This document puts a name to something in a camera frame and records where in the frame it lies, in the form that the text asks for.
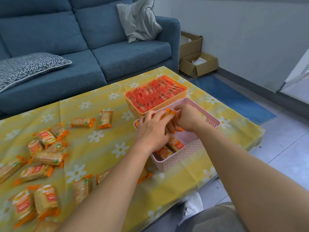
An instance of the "blue sofa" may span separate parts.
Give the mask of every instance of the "blue sofa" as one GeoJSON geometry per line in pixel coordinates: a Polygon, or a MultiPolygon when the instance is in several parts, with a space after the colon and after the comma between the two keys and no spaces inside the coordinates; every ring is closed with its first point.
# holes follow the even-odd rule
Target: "blue sofa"
{"type": "Polygon", "coordinates": [[[0,93],[0,116],[11,116],[160,66],[176,71],[180,22],[156,17],[154,41],[128,43],[116,4],[137,0],[0,0],[0,60],[34,52],[73,63],[0,93]]]}

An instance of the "person's left arm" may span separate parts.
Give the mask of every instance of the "person's left arm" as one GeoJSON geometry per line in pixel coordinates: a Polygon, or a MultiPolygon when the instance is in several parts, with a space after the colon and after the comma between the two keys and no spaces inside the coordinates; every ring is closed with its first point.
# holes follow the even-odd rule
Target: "person's left arm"
{"type": "Polygon", "coordinates": [[[149,155],[165,145],[170,135],[164,134],[172,115],[160,118],[166,111],[149,111],[139,121],[135,144],[114,169],[100,182],[59,231],[121,231],[138,178],[149,155]]]}

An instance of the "person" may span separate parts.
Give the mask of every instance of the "person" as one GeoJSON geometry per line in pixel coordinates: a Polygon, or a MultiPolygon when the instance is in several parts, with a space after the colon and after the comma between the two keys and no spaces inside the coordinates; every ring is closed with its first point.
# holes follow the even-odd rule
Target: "person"
{"type": "MultiPolygon", "coordinates": [[[[232,200],[230,204],[201,211],[201,207],[195,207],[200,198],[193,195],[183,210],[183,217],[188,219],[177,231],[309,231],[306,189],[234,144],[205,122],[195,108],[177,105],[174,109],[181,113],[178,125],[202,141],[232,200]]],[[[164,113],[149,111],[140,119],[133,147],[68,216],[59,231],[122,230],[146,160],[170,138],[164,128],[173,116],[161,119],[164,113]]]]}

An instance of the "person's left hand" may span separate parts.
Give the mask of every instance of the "person's left hand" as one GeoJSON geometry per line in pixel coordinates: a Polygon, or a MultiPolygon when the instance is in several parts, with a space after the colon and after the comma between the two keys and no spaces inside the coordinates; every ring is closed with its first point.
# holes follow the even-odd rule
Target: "person's left hand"
{"type": "Polygon", "coordinates": [[[166,111],[149,111],[139,120],[135,145],[141,145],[141,148],[149,151],[149,155],[162,148],[171,138],[170,134],[165,134],[165,126],[174,115],[167,115],[160,120],[165,113],[166,111]]]}

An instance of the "white shoe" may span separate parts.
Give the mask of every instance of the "white shoe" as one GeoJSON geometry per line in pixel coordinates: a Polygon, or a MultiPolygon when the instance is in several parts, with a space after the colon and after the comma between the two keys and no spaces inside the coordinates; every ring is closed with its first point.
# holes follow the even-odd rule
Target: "white shoe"
{"type": "Polygon", "coordinates": [[[195,192],[181,205],[181,224],[189,217],[203,211],[203,203],[198,192],[195,192]]]}

